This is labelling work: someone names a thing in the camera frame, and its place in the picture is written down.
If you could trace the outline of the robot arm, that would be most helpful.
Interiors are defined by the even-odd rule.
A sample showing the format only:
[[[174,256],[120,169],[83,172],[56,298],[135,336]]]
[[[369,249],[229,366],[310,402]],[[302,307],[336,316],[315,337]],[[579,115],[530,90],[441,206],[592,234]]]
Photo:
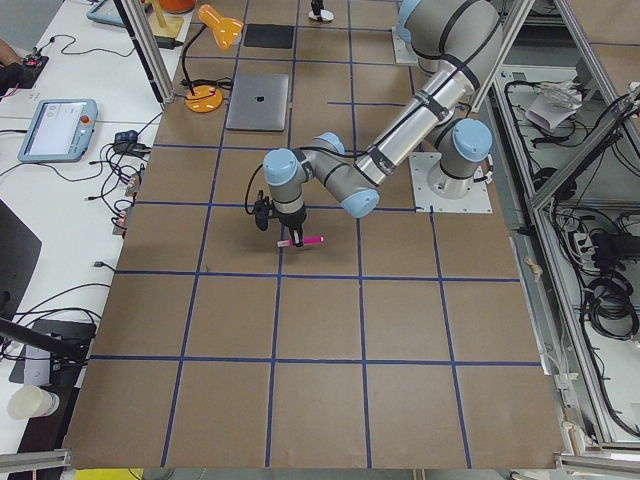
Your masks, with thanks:
[[[347,162],[342,142],[331,132],[307,146],[268,152],[260,171],[270,194],[259,195],[246,209],[260,230],[276,219],[292,243],[302,246],[303,185],[312,179],[352,217],[368,215],[379,202],[379,186],[488,79],[503,38],[500,16],[488,1],[405,1],[398,25],[407,31],[427,82],[353,162]]]
[[[396,25],[391,29],[395,63],[404,66],[417,66],[418,57],[411,44],[411,32],[407,28],[408,17],[416,8],[416,1],[404,1],[398,13]],[[335,15],[326,9],[322,0],[312,0],[308,18],[313,22],[330,23]]]

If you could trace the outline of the person hand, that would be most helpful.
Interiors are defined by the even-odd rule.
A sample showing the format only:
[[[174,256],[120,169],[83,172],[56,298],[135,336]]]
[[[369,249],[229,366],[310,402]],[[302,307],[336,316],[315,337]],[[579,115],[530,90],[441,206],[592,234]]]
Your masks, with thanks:
[[[0,65],[8,67],[13,64],[22,64],[22,57],[4,40],[0,40]]]

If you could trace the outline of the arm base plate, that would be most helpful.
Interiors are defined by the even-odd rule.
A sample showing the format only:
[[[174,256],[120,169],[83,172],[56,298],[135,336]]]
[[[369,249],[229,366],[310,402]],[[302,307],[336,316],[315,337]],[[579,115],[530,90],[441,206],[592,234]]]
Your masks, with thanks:
[[[472,178],[448,177],[441,170],[441,154],[414,152],[409,170],[415,210],[423,213],[491,214],[488,184],[480,166]]]
[[[417,66],[417,56],[413,52],[411,45],[398,33],[398,29],[396,27],[391,29],[391,35],[395,63],[401,66]]]

